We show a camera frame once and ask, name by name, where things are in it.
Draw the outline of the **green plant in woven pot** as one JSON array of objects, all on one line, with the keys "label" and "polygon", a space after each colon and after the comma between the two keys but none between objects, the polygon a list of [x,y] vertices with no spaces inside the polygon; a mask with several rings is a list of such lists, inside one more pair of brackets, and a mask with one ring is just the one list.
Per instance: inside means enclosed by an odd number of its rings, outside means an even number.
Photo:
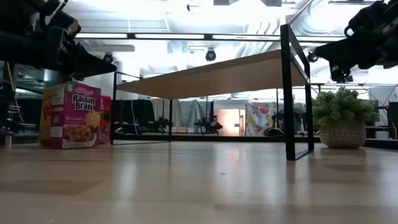
[{"label": "green plant in woven pot", "polygon": [[377,121],[372,101],[341,87],[336,92],[321,91],[312,101],[314,127],[321,142],[334,149],[358,149],[366,142],[366,123]]}]

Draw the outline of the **purple Raisin Bran cereal box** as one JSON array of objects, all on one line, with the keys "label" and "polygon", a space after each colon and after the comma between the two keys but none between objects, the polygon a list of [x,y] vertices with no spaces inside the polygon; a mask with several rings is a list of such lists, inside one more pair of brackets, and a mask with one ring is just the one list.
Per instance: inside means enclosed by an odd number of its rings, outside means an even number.
[{"label": "purple Raisin Bran cereal box", "polygon": [[101,90],[77,82],[53,87],[50,146],[96,147],[100,140]]}]

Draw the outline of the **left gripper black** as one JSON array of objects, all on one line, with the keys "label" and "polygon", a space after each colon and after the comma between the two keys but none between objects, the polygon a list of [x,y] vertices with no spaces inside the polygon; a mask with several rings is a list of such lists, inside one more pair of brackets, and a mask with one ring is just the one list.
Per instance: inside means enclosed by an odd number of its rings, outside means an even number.
[{"label": "left gripper black", "polygon": [[80,31],[74,18],[39,18],[34,25],[0,18],[0,60],[58,71],[65,82],[115,72],[75,41]]}]

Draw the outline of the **wooden shelf with black frame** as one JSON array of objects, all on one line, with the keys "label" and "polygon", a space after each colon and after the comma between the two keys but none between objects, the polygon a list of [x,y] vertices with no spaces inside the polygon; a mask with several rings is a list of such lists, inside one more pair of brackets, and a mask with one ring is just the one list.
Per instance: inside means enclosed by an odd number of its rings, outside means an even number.
[{"label": "wooden shelf with black frame", "polygon": [[[280,46],[279,50],[116,84],[114,90],[175,101],[227,93],[281,89],[284,100],[285,156],[289,161],[296,161],[315,149],[310,65],[288,24],[280,28]],[[292,93],[295,86],[305,88],[308,149],[303,152],[295,150]]]}]

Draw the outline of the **grey draped cloth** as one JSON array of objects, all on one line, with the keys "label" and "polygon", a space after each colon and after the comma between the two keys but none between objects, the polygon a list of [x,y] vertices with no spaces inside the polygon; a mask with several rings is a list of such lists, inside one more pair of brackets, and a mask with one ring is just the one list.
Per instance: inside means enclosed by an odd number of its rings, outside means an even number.
[{"label": "grey draped cloth", "polygon": [[181,127],[193,128],[197,121],[206,116],[206,103],[204,101],[180,101],[179,123]]}]

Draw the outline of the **colourful floral cloth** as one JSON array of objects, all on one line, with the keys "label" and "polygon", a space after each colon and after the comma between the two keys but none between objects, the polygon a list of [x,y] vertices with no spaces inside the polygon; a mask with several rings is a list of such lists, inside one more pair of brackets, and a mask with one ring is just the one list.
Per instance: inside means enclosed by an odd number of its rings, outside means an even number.
[{"label": "colourful floral cloth", "polygon": [[276,114],[276,102],[255,102],[245,104],[245,135],[264,136],[264,131],[271,128],[272,116]]}]

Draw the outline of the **silver metal cylinder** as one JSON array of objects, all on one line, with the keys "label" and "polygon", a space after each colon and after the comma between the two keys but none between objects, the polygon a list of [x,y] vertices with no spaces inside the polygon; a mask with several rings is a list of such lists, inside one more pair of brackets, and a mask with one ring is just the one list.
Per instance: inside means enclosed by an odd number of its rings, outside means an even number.
[{"label": "silver metal cylinder", "polygon": [[0,149],[10,150],[13,135],[10,128],[0,128]]}]

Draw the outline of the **linear ceiling light strip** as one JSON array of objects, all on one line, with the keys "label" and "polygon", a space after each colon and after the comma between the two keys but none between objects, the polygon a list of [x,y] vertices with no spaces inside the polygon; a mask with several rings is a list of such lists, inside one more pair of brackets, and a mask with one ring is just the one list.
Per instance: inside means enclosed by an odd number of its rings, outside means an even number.
[{"label": "linear ceiling light strip", "polygon": [[278,42],[280,35],[249,34],[174,34],[174,33],[81,33],[77,39],[137,39],[137,40],[221,40]]}]

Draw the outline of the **black metal rig frame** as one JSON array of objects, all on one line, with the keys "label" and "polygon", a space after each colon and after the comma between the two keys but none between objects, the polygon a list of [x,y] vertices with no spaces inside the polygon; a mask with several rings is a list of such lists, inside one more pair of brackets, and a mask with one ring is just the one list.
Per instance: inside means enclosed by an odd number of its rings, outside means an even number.
[{"label": "black metal rig frame", "polygon": [[[114,134],[113,140],[123,141],[203,141],[203,142],[285,142],[285,137],[268,137],[268,136],[217,136],[201,134],[186,134],[171,136],[161,135],[133,135],[133,134]],[[364,147],[373,147],[380,149],[390,149],[398,151],[398,140],[379,140],[366,139]]]}]

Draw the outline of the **red cereal box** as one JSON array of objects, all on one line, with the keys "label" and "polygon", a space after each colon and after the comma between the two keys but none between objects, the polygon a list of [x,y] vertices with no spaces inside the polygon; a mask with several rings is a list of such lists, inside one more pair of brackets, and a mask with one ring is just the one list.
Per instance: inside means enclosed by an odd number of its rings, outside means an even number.
[{"label": "red cereal box", "polygon": [[101,95],[100,105],[100,129],[99,129],[99,143],[108,144],[110,142],[111,133],[111,98],[109,96]]}]

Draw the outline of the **yellow cereal box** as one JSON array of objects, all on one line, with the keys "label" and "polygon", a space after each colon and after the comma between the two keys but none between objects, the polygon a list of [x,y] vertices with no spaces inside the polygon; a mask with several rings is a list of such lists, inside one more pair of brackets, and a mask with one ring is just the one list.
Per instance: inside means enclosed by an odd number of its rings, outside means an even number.
[{"label": "yellow cereal box", "polygon": [[50,129],[52,115],[53,88],[47,88],[42,95],[42,107],[40,112],[39,143],[41,147],[50,147]]}]

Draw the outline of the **white draped cloth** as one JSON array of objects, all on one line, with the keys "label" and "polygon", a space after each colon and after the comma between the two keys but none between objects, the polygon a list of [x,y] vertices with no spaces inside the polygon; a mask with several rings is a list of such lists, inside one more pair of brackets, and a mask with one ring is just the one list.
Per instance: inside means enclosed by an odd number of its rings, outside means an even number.
[{"label": "white draped cloth", "polygon": [[[160,98],[151,99],[151,103],[154,110],[155,119],[159,117],[164,117],[169,119],[170,114],[170,101]],[[180,127],[180,102],[178,100],[173,100],[172,102],[172,122],[173,127]]]}]

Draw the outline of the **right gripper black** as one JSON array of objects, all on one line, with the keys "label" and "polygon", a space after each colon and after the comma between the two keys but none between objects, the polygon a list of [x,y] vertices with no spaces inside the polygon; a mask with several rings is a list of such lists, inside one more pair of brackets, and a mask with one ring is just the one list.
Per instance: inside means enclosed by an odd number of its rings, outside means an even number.
[{"label": "right gripper black", "polygon": [[398,66],[398,0],[377,0],[364,7],[348,22],[353,36],[316,47],[314,54],[331,62],[331,80],[353,82],[350,69],[381,65]]}]

